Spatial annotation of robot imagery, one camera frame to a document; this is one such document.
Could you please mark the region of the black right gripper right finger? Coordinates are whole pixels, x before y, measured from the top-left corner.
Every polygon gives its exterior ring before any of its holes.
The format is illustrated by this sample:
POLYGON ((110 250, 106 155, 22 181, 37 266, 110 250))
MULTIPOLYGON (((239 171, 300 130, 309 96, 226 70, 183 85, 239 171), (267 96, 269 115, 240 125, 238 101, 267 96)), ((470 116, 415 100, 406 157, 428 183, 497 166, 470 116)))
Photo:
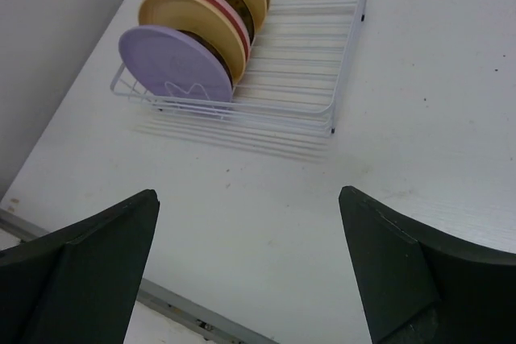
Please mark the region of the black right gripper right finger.
POLYGON ((513 343, 515 255, 346 186, 339 208, 374 343, 513 343))

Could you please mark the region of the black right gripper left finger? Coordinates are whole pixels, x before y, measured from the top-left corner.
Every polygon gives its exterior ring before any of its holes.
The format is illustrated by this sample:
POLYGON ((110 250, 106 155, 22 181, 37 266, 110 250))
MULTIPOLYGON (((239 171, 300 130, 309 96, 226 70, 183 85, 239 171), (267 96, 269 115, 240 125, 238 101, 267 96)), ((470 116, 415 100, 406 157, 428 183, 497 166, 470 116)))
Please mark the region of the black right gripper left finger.
POLYGON ((122 343, 160 209, 146 189, 1 252, 3 343, 122 343))

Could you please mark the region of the lavender plastic plate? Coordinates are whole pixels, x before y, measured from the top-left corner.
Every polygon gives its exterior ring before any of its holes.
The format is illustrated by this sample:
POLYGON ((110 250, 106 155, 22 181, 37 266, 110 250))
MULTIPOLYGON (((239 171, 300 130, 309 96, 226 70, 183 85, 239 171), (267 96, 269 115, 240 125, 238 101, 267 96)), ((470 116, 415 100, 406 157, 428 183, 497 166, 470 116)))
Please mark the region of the lavender plastic plate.
POLYGON ((233 83, 200 43, 178 30, 143 25, 125 31, 119 54, 127 70, 150 93, 230 102, 233 83))

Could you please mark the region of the tan plastic plate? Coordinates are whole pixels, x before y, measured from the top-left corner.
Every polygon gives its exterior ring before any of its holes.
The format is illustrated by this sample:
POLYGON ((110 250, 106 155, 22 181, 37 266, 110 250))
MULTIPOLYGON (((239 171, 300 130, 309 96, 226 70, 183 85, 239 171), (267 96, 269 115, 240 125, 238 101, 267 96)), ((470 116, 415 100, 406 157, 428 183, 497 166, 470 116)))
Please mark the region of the tan plastic plate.
POLYGON ((250 41, 247 29, 231 8, 212 0, 143 0, 138 22, 198 35, 223 58, 234 83, 243 78, 250 41))

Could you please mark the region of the small yellow patterned plate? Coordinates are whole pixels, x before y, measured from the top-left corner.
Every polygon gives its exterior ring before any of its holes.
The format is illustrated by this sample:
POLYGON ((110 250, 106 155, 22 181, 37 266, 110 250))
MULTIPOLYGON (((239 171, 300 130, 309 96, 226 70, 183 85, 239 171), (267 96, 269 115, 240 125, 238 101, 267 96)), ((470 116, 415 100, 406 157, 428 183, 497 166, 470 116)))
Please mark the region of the small yellow patterned plate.
POLYGON ((227 66, 227 62, 224 60, 223 56, 218 52, 218 50, 217 50, 217 48, 215 46, 210 44, 208 41, 206 41, 200 35, 197 35, 197 34, 191 32, 191 31, 180 30, 180 32, 185 34, 185 35, 187 35, 187 36, 189 36, 190 38, 196 40, 204 48, 206 48, 218 60, 218 62, 222 65, 222 67, 224 68, 226 74, 228 75, 228 78, 229 78, 230 82, 233 83, 232 75, 231 75, 230 69, 227 66))

